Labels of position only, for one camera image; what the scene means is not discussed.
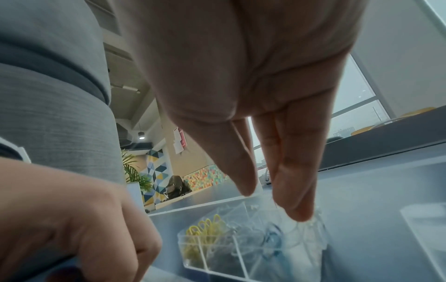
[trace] transparent container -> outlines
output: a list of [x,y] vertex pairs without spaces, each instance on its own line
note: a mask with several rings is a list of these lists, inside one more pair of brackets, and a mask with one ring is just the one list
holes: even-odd
[[178,245],[188,269],[239,281],[315,282],[327,240],[319,211],[297,223],[269,198],[210,212],[179,232]]
[[413,204],[401,209],[418,243],[446,282],[446,203]]

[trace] hand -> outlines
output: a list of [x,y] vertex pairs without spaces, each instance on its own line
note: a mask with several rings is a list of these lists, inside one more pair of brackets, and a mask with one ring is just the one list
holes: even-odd
[[313,214],[333,100],[365,0],[112,0],[135,62],[172,121],[244,195],[252,116],[275,201]]
[[77,255],[89,282],[140,281],[160,252],[125,187],[1,157],[0,171],[0,281],[49,244]]

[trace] colorful mosaic wall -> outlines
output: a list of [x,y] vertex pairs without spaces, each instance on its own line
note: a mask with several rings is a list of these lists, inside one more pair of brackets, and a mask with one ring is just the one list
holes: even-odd
[[183,181],[187,182],[193,191],[220,184],[228,179],[229,176],[224,174],[215,164],[203,167],[183,177]]
[[150,150],[147,155],[148,175],[152,180],[154,189],[143,194],[144,205],[159,203],[166,199],[164,192],[166,192],[167,183],[172,176],[167,173],[166,161],[169,160],[164,155],[163,149],[159,151]]

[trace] geometric patterned wall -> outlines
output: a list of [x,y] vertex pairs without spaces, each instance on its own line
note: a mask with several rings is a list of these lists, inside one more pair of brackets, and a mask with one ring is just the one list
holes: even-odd
[[224,174],[215,164],[211,164],[182,178],[184,182],[189,184],[192,191],[195,191],[220,184],[228,180],[229,176]]
[[148,177],[153,183],[153,190],[144,193],[144,205],[151,203],[159,203],[166,199],[164,192],[172,175],[168,173],[166,161],[169,162],[163,153],[163,149],[159,151],[150,150],[147,153],[147,170]]

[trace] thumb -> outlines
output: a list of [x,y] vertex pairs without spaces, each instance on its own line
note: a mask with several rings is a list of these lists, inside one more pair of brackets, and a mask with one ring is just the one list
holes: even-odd
[[185,130],[226,173],[244,196],[256,189],[256,167],[250,148],[247,148],[232,121],[208,124],[180,119],[177,123]]

